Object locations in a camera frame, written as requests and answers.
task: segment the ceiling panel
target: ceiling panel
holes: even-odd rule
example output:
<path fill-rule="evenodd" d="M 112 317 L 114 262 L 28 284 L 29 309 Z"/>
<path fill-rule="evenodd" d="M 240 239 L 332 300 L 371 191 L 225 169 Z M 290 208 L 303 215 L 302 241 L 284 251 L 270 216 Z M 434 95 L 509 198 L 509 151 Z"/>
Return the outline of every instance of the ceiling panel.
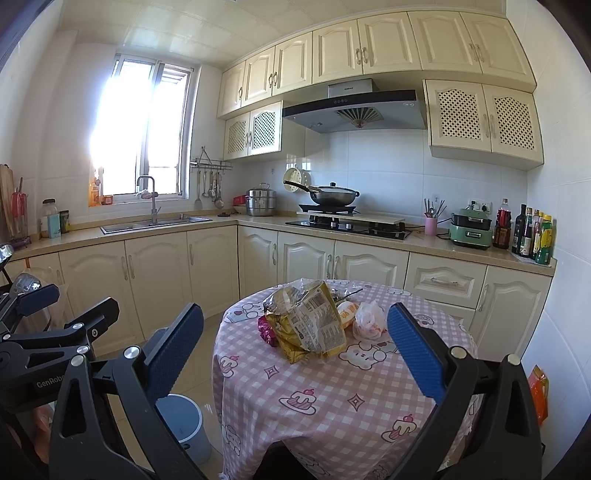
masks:
<path fill-rule="evenodd" d="M 153 49 L 224 67 L 320 22 L 409 5 L 503 13 L 505 0 L 66 0 L 60 28 L 78 29 L 78 42 Z"/>

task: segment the green electric cooker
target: green electric cooker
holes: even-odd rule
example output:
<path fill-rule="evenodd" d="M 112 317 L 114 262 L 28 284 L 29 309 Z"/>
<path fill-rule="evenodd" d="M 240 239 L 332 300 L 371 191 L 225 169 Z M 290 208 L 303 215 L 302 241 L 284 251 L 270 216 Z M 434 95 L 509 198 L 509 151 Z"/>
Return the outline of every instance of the green electric cooker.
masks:
<path fill-rule="evenodd" d="M 449 235 L 451 241 L 457 245 L 486 250 L 492 245 L 488 212 L 474 210 L 474 205 L 469 205 L 458 213 L 452 213 Z"/>

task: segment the blue trash can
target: blue trash can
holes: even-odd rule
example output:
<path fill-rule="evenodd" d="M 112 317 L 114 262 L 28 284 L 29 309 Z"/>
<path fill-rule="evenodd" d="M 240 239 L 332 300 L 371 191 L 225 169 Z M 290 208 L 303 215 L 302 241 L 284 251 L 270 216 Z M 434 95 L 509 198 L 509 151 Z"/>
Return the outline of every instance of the blue trash can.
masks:
<path fill-rule="evenodd" d="M 199 406 L 184 395 L 171 393 L 156 400 L 156 408 L 191 460 L 198 465 L 207 462 L 212 446 L 205 433 Z"/>

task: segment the tablecloth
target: tablecloth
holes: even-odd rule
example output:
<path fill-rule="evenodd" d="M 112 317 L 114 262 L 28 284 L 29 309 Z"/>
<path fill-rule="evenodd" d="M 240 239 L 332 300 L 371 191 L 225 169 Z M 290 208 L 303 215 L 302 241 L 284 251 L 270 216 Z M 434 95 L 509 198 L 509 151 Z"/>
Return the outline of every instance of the tablecloth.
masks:
<path fill-rule="evenodd" d="M 353 301 L 375 300 L 386 312 L 401 301 L 448 346 L 474 357 L 476 345 L 463 326 L 431 303 L 396 288 L 358 281 Z M 421 394 L 387 333 L 358 341 L 346 330 L 347 350 L 329 359 L 309 355 L 290 365 L 280 348 L 257 330 L 260 302 L 276 288 L 255 293 L 224 314 L 213 362 L 213 398 L 222 426 L 224 473 L 247 480 L 265 451 L 282 440 L 316 478 L 382 480 L 421 430 L 435 403 Z M 472 425 L 474 396 L 452 451 Z"/>

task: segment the drawer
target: drawer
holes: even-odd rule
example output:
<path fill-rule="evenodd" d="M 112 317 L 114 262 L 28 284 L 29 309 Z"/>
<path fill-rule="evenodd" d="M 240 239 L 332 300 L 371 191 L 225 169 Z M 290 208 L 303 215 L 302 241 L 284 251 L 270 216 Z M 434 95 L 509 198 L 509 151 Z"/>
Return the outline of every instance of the drawer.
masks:
<path fill-rule="evenodd" d="M 404 289 L 426 300 L 476 308 L 486 266 L 411 254 Z"/>
<path fill-rule="evenodd" d="M 447 303 L 439 303 L 438 301 L 429 301 L 433 306 L 439 310 L 444 311 L 450 317 L 456 319 L 463 327 L 470 332 L 472 320 L 474 319 L 475 310 L 467 309 L 466 307 L 458 307 L 456 305 L 448 305 Z"/>

